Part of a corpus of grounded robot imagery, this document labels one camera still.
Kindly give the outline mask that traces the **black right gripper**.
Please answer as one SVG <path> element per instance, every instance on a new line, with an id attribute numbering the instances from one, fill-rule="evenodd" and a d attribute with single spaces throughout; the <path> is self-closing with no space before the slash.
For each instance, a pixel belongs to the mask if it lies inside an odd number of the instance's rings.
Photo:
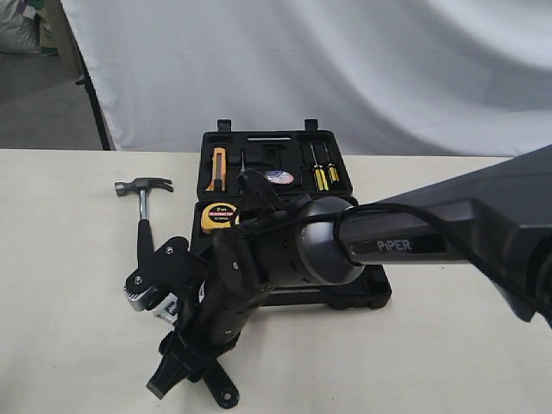
<path id="1" fill-rule="evenodd" d="M 242 277 L 218 275 L 206 280 L 204 299 L 191 319 L 179 327 L 191 343 L 220 355 L 230 351 L 242 331 Z M 159 346 L 160 364 L 147 386 L 175 386 L 190 375 L 184 344 Z"/>

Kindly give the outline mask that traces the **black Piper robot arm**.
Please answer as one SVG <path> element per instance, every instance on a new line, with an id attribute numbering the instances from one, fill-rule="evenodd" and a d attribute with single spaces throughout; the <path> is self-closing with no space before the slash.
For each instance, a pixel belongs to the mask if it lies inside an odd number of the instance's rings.
<path id="1" fill-rule="evenodd" d="M 160 254 L 186 298 L 204 298 L 160 345 L 158 398 L 235 346 L 278 287 L 346 285 L 368 265 L 469 262 L 529 322 L 551 317 L 551 150 L 353 206 L 304 198 L 290 211 L 215 232 L 210 258 Z"/>

